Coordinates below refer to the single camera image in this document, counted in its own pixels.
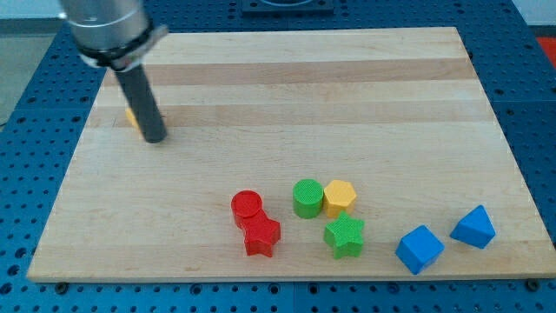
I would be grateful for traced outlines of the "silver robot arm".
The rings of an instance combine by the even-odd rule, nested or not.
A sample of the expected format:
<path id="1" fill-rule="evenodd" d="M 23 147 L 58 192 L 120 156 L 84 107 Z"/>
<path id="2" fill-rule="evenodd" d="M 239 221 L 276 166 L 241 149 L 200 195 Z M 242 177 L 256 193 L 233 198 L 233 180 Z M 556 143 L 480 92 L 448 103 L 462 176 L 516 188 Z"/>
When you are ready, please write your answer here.
<path id="1" fill-rule="evenodd" d="M 141 0 L 61 0 L 81 59 L 94 68 L 126 72 L 169 33 L 156 26 Z"/>

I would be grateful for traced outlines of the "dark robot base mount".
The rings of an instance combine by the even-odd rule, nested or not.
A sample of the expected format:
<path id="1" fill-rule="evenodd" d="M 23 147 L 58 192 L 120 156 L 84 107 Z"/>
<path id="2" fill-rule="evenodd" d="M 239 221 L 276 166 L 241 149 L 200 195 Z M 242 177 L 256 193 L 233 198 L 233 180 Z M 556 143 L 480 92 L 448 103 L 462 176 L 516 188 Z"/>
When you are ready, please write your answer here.
<path id="1" fill-rule="evenodd" d="M 241 0 L 238 4 L 245 17 L 334 13 L 334 0 Z"/>

